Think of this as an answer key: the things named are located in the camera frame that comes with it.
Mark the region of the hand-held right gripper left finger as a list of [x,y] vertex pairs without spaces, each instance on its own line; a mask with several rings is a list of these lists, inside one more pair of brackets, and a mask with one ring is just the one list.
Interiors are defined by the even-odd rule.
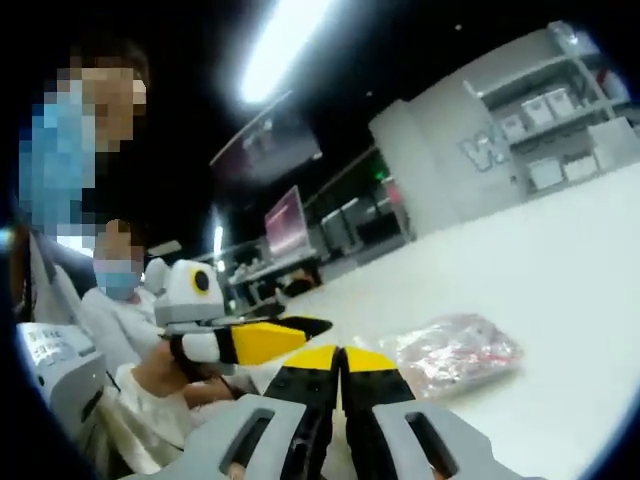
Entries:
[[289,357],[261,395],[247,394],[196,429],[151,479],[320,479],[333,433],[340,348]]

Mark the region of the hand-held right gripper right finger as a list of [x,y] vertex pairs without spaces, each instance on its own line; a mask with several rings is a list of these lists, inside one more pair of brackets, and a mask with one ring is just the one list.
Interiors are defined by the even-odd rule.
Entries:
[[488,437],[453,412],[419,400],[386,356],[339,352],[346,440],[360,479],[508,480]]

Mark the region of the person's left hand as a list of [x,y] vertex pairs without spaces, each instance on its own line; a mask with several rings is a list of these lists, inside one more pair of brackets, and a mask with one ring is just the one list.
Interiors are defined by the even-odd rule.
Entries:
[[221,400],[233,400],[229,386],[213,374],[209,379],[191,383],[175,362],[167,342],[158,344],[131,370],[139,386],[158,398],[181,394],[190,409]]

